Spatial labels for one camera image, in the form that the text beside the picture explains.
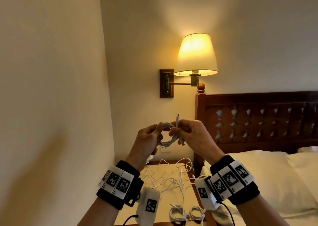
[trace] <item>bed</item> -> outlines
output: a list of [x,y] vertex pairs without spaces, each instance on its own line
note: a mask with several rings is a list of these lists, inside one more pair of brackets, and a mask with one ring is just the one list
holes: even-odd
[[[318,161],[318,153],[310,160],[304,158],[308,153],[295,156],[299,148],[318,146],[318,91],[207,95],[204,88],[200,84],[196,94],[196,119],[219,148],[247,164],[262,196],[290,225],[318,225],[318,172],[306,182],[306,169],[297,171]],[[210,173],[196,153],[193,165],[196,177]],[[271,180],[275,173],[282,175],[278,182]],[[226,203],[236,225],[245,225],[236,207]],[[231,225],[224,208],[212,213],[218,223]]]

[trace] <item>left hand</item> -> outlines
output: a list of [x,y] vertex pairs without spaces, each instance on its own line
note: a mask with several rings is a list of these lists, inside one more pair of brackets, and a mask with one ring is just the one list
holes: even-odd
[[158,141],[163,139],[161,134],[163,127],[164,124],[160,122],[138,132],[133,147],[125,161],[139,172],[145,167],[147,158],[157,153]]

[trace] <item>lampshade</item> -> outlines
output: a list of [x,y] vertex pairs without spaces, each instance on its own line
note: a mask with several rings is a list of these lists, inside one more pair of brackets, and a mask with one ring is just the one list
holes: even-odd
[[194,33],[183,38],[174,75],[189,76],[198,70],[201,76],[218,73],[211,37]]

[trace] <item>white pillow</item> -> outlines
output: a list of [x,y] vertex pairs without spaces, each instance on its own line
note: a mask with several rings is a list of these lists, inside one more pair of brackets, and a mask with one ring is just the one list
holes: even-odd
[[302,147],[297,150],[297,153],[300,152],[318,152],[318,146]]
[[[287,153],[257,150],[229,155],[252,173],[261,195],[281,216],[296,216],[318,208],[311,192],[288,164]],[[231,212],[238,213],[229,200],[224,203]]]
[[292,154],[287,160],[318,202],[318,153]]

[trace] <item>wall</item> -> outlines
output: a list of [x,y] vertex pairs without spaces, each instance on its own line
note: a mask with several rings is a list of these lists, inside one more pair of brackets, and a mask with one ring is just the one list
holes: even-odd
[[[208,94],[318,90],[317,6],[318,0],[101,0],[116,159],[125,158],[140,128],[178,113],[195,118],[196,88],[177,85],[173,99],[159,98],[159,69],[174,68],[185,35],[212,37],[219,73],[201,78]],[[156,158],[192,155],[173,145]]]
[[0,17],[0,225],[76,225],[114,160],[100,0]]

